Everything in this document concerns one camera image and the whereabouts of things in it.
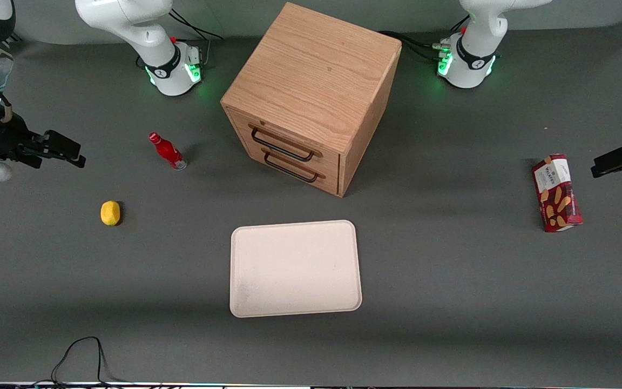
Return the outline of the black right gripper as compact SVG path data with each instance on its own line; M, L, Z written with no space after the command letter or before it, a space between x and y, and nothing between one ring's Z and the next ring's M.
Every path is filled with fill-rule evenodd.
M32 155L27 154L26 149L32 150ZM49 130L41 136L30 131L17 114L6 123L0 122L0 160L12 160L39 169L42 158L55 158L84 168L86 158L80 150L79 143L57 131Z

